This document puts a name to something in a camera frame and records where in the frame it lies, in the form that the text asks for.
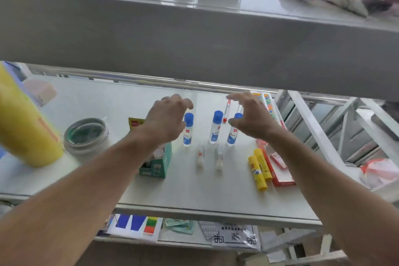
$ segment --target cardboard box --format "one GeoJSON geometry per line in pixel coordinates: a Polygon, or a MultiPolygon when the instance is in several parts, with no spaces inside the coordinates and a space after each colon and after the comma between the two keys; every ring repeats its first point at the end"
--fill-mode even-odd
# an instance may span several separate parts
{"type": "MultiPolygon", "coordinates": [[[[129,118],[129,127],[134,130],[135,127],[142,125],[145,119],[129,118]]],[[[140,176],[166,178],[169,169],[170,159],[172,158],[172,143],[167,143],[165,153],[162,159],[154,159],[150,167],[141,167],[138,170],[140,176]]]]}

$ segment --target yellow glue stick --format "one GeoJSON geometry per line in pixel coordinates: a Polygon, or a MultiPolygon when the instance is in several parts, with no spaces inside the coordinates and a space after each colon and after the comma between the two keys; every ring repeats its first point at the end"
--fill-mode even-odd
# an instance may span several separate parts
{"type": "Polygon", "coordinates": [[[255,156],[251,156],[248,158],[249,166],[252,170],[253,178],[256,182],[256,187],[260,191],[265,191],[267,189],[267,184],[265,182],[265,178],[263,178],[261,168],[259,166],[259,162],[255,156]]]}
{"type": "Polygon", "coordinates": [[[269,181],[273,179],[272,173],[269,170],[269,167],[267,166],[265,156],[263,155],[263,152],[260,148],[257,148],[253,151],[253,154],[256,156],[259,165],[262,170],[263,178],[265,178],[265,181],[269,181]]]}

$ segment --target teal box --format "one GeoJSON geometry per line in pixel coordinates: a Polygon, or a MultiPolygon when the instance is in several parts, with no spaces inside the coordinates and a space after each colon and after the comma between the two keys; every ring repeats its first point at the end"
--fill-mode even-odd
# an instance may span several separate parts
{"type": "Polygon", "coordinates": [[[169,142],[165,147],[164,157],[162,159],[152,160],[151,168],[141,167],[138,173],[140,176],[166,178],[171,158],[172,158],[172,143],[169,142]]]}

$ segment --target display case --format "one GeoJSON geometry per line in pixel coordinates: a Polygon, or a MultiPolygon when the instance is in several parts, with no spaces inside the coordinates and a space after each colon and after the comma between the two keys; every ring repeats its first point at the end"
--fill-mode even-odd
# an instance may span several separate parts
{"type": "MultiPolygon", "coordinates": [[[[263,244],[264,252],[322,229],[297,186],[257,191],[247,165],[257,147],[251,137],[240,134],[224,148],[222,173],[206,144],[205,170],[197,171],[196,146],[207,143],[213,112],[230,92],[272,93],[287,128],[359,183],[357,165],[377,152],[399,164],[397,142],[370,119],[376,114],[399,135],[382,101],[370,99],[397,101],[399,28],[392,22],[300,0],[1,1],[0,58],[30,63],[29,78],[53,85],[57,96],[42,112],[60,132],[96,117],[118,141],[128,118],[144,118],[162,97],[193,101],[192,146],[175,140],[167,177],[135,177],[115,212],[293,228],[263,244]]],[[[232,102],[231,117],[237,107],[232,102]]],[[[222,126],[223,142],[228,130],[222,126]]],[[[8,154],[0,160],[0,200],[19,204],[77,167],[67,154],[41,169],[8,154]]],[[[396,203],[397,188],[394,182],[376,193],[396,203]]],[[[200,231],[191,239],[163,233],[158,243],[212,248],[200,231]]],[[[324,243],[321,255],[331,239],[324,243]]]]}

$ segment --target hand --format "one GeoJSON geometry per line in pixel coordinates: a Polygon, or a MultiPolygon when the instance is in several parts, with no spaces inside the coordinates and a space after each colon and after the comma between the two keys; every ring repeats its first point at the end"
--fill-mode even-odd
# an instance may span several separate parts
{"type": "Polygon", "coordinates": [[[244,134],[268,142],[268,138],[273,132],[282,130],[264,104],[251,92],[229,94],[227,99],[238,101],[244,107],[241,119],[229,120],[231,126],[236,127],[244,134]]]}
{"type": "Polygon", "coordinates": [[[183,116],[187,109],[193,109],[193,102],[182,99],[179,94],[162,98],[154,103],[142,127],[153,134],[160,144],[171,142],[186,126],[183,116]]]}

